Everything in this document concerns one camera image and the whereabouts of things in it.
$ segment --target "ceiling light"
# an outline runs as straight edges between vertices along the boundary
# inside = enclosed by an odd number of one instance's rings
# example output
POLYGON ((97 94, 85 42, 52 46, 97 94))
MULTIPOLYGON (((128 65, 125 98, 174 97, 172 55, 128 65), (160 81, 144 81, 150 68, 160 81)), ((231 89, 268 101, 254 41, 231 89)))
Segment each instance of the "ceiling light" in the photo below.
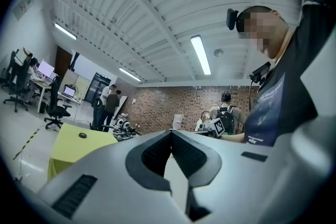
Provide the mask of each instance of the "ceiling light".
POLYGON ((141 82, 140 79, 138 79, 137 77, 135 77, 135 76, 133 76, 132 74, 128 73, 127 71, 123 70, 122 68, 119 68, 119 70, 120 70, 121 72, 124 72, 125 74, 129 75, 129 76, 132 77, 133 79, 136 79, 136 80, 138 80, 138 81, 141 82))
POLYGON ((72 33, 69 31, 65 30, 63 27, 59 26, 58 24, 55 23, 55 27, 59 30, 61 30, 64 34, 67 34, 69 37, 73 38, 74 40, 77 40, 77 37, 74 36, 72 33))
POLYGON ((206 58, 201 36, 191 37, 190 41, 194 46, 198 59, 200 60, 204 75, 211 75, 209 62, 208 59, 206 58))

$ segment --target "white floor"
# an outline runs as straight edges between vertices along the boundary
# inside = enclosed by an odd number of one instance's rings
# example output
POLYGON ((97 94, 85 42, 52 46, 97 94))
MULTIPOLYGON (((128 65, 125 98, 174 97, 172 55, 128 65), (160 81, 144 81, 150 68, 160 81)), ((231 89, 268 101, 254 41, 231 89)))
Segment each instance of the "white floor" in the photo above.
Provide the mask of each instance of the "white floor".
MULTIPOLYGON (((49 116, 47 113, 37 113, 37 101, 28 106, 28 112, 18 106, 18 112, 15 113, 13 103, 3 104, 3 100, 8 98, 8 92, 0 89, 0 154, 11 176, 15 178, 17 173, 21 173, 22 184, 37 192, 46 183, 50 153, 59 128, 52 125, 51 129, 45 129, 46 123, 43 119, 49 116), (38 128, 40 128, 39 132, 27 144, 22 154, 13 160, 15 154, 20 151, 38 128)), ((76 121, 74 121, 76 106, 72 105, 68 111, 71 116, 62 118, 63 122, 89 128, 93 116, 93 108, 90 103, 82 102, 78 108, 76 121)), ((170 181, 175 202, 184 211, 187 179, 174 158, 169 158, 164 177, 170 181)))

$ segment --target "table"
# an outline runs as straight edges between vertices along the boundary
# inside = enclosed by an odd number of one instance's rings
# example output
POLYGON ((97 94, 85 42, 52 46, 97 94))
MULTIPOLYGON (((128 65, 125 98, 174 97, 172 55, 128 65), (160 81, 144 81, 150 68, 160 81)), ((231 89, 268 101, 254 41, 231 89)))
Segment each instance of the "table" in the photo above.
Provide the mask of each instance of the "table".
POLYGON ((78 112, 78 107, 80 106, 80 104, 82 104, 82 101, 79 101, 75 98, 71 98, 71 97, 68 97, 68 96, 65 96, 63 95, 61 92, 57 92, 58 93, 58 96, 63 98, 63 99, 66 99, 66 100, 69 100, 70 102, 72 103, 75 103, 76 105, 76 112, 75 112, 75 117, 73 118, 74 121, 76 121, 76 116, 77 116, 77 112, 78 112))
POLYGON ((37 80, 34 80, 33 83, 35 83, 35 85, 38 85, 42 88, 40 100, 38 101, 38 106, 37 106, 37 113, 40 113, 40 108, 41 108, 41 103, 42 103, 44 92, 46 89, 51 89, 51 85, 46 85, 44 82, 37 81, 37 80))
POLYGON ((48 181, 90 152, 117 142, 110 133, 63 123, 51 151, 48 181), (85 133, 87 137, 80 138, 79 133, 85 133))

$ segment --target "black shirt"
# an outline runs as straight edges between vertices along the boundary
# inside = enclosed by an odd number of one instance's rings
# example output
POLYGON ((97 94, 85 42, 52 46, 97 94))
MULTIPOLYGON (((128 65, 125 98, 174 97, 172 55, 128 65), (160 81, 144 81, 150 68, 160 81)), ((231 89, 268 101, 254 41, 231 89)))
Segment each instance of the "black shirt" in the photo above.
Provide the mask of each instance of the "black shirt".
POLYGON ((109 113, 114 113, 115 109, 119 106, 119 98, 116 94, 109 94, 106 99, 104 110, 109 113))
POLYGON ((258 91, 245 123, 244 142, 273 146, 279 135, 291 133, 317 116, 300 76, 324 45, 334 23, 327 6, 310 2, 303 7, 303 18, 284 55, 258 91))

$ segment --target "ceiling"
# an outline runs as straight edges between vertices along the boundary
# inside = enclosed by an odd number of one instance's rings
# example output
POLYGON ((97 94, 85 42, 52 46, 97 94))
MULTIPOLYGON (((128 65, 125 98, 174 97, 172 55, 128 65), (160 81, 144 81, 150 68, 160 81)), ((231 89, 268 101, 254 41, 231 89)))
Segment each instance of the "ceiling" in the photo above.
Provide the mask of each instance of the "ceiling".
POLYGON ((228 8, 277 10, 298 25, 302 0, 54 0, 53 21, 77 41, 67 43, 118 77, 140 87, 249 85, 248 75, 267 59, 226 27, 228 8), (190 37, 202 37, 212 74, 203 75, 190 37), (214 56, 214 50, 223 54, 214 56), (132 73, 142 83, 118 69, 132 73))

